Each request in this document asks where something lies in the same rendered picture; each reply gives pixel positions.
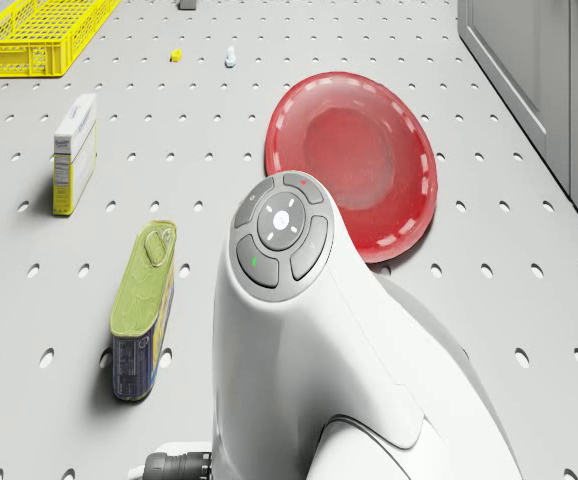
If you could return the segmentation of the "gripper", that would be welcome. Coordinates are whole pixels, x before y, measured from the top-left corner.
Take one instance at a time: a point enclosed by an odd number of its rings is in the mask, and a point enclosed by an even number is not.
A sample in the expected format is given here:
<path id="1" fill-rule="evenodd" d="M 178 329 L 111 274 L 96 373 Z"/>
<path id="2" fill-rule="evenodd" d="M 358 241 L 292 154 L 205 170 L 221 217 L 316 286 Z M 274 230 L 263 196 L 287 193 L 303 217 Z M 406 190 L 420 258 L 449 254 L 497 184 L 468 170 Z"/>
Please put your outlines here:
<path id="1" fill-rule="evenodd" d="M 168 442 L 131 468 L 127 480 L 213 480 L 210 441 Z"/>

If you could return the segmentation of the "flat-sided can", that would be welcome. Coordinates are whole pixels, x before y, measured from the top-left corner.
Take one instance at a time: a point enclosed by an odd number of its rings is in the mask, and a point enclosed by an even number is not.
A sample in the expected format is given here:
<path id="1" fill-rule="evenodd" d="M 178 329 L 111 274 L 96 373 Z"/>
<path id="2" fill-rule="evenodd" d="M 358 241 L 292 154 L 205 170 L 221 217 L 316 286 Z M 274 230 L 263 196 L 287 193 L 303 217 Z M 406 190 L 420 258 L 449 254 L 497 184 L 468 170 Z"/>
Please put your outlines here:
<path id="1" fill-rule="evenodd" d="M 172 221 L 147 222 L 138 233 L 110 313 L 113 389 L 139 401 L 152 390 L 174 295 L 177 238 Z"/>

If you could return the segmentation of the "white and yellow box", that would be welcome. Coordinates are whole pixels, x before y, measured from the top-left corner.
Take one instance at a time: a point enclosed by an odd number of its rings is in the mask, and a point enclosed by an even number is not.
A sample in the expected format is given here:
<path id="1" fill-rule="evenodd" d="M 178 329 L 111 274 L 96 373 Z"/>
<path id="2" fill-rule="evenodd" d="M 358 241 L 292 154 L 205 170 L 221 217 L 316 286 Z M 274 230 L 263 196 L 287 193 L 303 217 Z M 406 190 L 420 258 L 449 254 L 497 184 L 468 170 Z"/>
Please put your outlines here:
<path id="1" fill-rule="evenodd" d="M 97 95 L 80 95 L 54 133 L 53 214 L 69 216 L 95 169 Z"/>

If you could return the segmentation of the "red plate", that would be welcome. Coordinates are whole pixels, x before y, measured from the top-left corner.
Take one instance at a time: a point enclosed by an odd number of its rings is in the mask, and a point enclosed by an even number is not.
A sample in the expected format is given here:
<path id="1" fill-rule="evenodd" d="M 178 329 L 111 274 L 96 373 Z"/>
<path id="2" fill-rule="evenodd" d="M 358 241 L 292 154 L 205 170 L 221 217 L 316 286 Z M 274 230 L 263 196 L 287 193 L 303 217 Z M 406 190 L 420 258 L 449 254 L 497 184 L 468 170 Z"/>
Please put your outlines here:
<path id="1" fill-rule="evenodd" d="M 366 263 L 406 252 L 434 216 L 438 178 L 424 129 L 396 94 L 361 75 L 320 73 L 291 87 L 269 122 L 265 170 L 318 179 Z"/>

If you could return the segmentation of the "yellow basket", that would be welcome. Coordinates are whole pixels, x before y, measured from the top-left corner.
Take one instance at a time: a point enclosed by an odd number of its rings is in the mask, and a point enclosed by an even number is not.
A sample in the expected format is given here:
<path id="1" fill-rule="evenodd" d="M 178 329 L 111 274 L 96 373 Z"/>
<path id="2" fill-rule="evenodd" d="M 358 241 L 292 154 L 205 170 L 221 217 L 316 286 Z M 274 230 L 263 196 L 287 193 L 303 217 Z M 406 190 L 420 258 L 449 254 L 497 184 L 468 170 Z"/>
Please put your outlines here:
<path id="1" fill-rule="evenodd" d="M 0 13 L 0 77 L 61 77 L 120 0 L 16 0 Z"/>

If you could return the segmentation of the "white cabinet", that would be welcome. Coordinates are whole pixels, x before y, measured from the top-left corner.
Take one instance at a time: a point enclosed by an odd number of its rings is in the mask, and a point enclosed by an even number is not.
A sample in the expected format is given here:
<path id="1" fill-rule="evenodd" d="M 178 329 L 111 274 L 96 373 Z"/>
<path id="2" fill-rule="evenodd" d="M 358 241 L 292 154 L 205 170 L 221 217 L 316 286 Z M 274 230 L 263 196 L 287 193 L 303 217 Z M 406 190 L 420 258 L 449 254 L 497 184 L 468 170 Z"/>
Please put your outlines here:
<path id="1" fill-rule="evenodd" d="M 578 0 L 458 0 L 458 31 L 578 209 Z"/>

